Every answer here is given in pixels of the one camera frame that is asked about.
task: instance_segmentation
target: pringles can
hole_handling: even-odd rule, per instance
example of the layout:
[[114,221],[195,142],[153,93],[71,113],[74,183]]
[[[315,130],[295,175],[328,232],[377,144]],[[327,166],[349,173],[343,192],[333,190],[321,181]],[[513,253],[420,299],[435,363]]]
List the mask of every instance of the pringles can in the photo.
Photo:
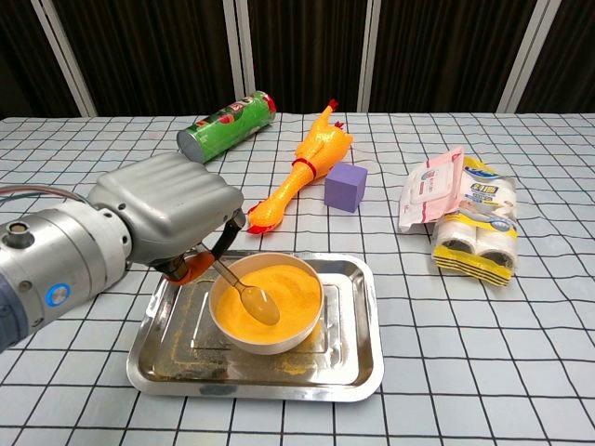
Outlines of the pringles can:
[[272,122],[276,108],[262,91],[240,99],[178,132],[178,147],[186,157],[206,163]]

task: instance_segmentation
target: orange powder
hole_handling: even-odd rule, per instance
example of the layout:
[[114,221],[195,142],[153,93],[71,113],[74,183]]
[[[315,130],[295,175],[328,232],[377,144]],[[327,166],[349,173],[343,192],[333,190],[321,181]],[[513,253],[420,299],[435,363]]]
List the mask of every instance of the orange powder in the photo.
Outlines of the orange powder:
[[217,304],[217,320],[245,341],[270,343],[287,339],[311,324],[320,308],[320,285],[303,269],[288,265],[266,267],[246,274],[242,282],[265,290],[279,309],[279,321],[265,325],[248,314],[237,290],[229,287]]

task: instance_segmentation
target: curtain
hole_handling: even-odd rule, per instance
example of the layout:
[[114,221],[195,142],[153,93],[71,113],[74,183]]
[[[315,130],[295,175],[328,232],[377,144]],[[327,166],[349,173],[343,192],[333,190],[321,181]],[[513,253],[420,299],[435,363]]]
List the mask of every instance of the curtain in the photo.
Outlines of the curtain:
[[495,112],[536,1],[383,1],[371,112]]
[[31,2],[1,7],[0,119],[80,116]]
[[517,112],[595,112],[595,2],[560,4]]
[[256,87],[281,112],[355,112],[366,0],[250,0]]
[[54,4],[98,114],[208,114],[234,101],[220,1]]

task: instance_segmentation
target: checkered tablecloth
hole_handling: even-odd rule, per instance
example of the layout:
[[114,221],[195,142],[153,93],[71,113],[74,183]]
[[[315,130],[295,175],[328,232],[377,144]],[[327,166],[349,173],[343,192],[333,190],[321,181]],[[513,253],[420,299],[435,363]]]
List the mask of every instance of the checkered tablecloth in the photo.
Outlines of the checkered tablecloth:
[[[289,173],[314,115],[275,122],[208,168],[245,209]],[[188,117],[5,119],[0,183],[87,193],[102,172],[176,149]],[[342,114],[368,169],[355,214],[299,194],[236,249],[348,253],[375,273],[386,372],[357,403],[151,397],[125,364],[158,274],[135,265],[97,299],[0,355],[0,444],[507,445],[595,441],[595,115]],[[518,178],[519,268],[506,289],[438,271],[431,227],[395,234],[411,168],[455,145]],[[9,221],[60,200],[0,207]],[[206,241],[210,244],[217,234]]]

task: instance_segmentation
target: metal tray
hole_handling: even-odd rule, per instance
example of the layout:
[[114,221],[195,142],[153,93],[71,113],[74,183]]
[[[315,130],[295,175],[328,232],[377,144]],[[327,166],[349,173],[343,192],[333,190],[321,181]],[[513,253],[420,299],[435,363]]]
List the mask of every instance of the metal tray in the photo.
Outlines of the metal tray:
[[[229,252],[225,263],[255,254]],[[233,346],[213,323],[207,297],[217,273],[183,286],[161,280],[126,362],[142,392],[227,398],[356,401],[380,385],[380,347],[372,271],[353,256],[296,255],[318,272],[324,311],[296,348],[259,356]]]

